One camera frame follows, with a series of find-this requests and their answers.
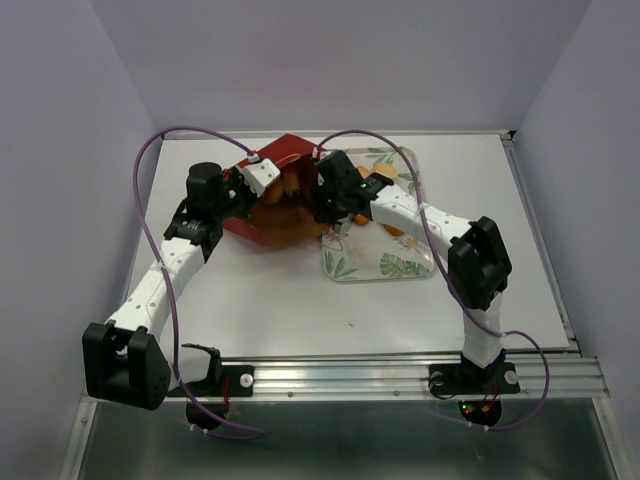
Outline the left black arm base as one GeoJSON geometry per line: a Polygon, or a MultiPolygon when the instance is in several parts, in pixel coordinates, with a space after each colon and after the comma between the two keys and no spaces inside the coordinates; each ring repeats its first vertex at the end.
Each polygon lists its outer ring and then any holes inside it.
{"type": "MultiPolygon", "coordinates": [[[[253,365],[225,365],[212,379],[187,383],[192,394],[198,398],[207,397],[204,407],[211,414],[225,419],[231,410],[234,398],[250,398],[253,396],[255,368],[253,365]]],[[[213,430],[222,425],[188,401],[185,407],[186,419],[197,427],[213,430]]]]}

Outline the long orange baguette bread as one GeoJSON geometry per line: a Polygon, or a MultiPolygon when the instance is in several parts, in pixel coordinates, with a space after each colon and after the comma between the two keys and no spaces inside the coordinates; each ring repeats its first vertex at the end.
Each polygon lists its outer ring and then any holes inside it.
{"type": "MultiPolygon", "coordinates": [[[[357,170],[363,178],[368,177],[370,174],[370,171],[364,166],[357,166],[357,170]]],[[[370,220],[362,214],[354,214],[352,220],[360,226],[367,225],[370,222],[370,220]]]]}

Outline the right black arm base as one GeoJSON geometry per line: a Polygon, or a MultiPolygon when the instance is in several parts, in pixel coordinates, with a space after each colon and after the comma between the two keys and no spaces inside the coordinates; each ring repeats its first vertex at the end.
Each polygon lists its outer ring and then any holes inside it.
{"type": "Polygon", "coordinates": [[[440,400],[459,398],[463,419],[482,427],[495,427],[501,419],[502,395],[521,392],[515,366],[509,362],[484,369],[466,360],[430,366],[427,385],[440,400]]]}

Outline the red brown paper bag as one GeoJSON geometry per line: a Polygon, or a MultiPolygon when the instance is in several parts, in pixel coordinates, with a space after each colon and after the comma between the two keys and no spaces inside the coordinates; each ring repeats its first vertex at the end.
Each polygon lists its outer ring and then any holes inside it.
{"type": "Polygon", "coordinates": [[[315,145],[306,139],[285,134],[258,151],[270,159],[280,171],[295,169],[301,190],[294,196],[284,196],[274,205],[266,205],[261,198],[246,217],[234,216],[223,228],[257,245],[273,248],[290,247],[314,240],[330,229],[329,224],[314,220],[312,184],[318,171],[311,159],[315,145]]]}

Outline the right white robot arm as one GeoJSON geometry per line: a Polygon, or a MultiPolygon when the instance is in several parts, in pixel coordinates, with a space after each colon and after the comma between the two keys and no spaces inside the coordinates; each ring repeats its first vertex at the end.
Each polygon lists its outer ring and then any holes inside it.
{"type": "Polygon", "coordinates": [[[364,177],[343,151],[321,154],[315,149],[312,158],[318,170],[311,187],[317,222],[337,224],[361,214],[429,247],[463,311],[461,381],[472,390],[491,384],[494,363],[503,353],[501,294],[512,272],[497,224],[486,216],[471,221],[443,212],[382,174],[364,177]]]}

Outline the round pale bread roll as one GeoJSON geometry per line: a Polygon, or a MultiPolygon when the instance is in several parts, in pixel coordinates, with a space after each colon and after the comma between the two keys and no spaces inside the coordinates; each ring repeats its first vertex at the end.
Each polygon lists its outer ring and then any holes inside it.
{"type": "Polygon", "coordinates": [[[383,175],[386,178],[394,180],[398,177],[398,171],[391,163],[379,162],[375,163],[372,167],[372,171],[383,175]]]}

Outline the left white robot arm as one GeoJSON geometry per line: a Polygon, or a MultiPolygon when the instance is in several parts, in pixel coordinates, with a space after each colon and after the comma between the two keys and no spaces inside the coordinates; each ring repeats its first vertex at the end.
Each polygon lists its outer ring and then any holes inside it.
{"type": "Polygon", "coordinates": [[[221,387],[220,353],[213,347],[190,345],[196,358],[180,366],[163,353],[159,341],[177,300],[204,267],[223,235],[223,224],[245,215],[275,174],[265,166],[216,163],[190,167],[186,196],[180,202],[162,242],[154,247],[154,262],[122,306],[103,323],[90,324],[82,336],[88,394],[124,405],[157,409],[181,384],[210,394],[221,387]]]}

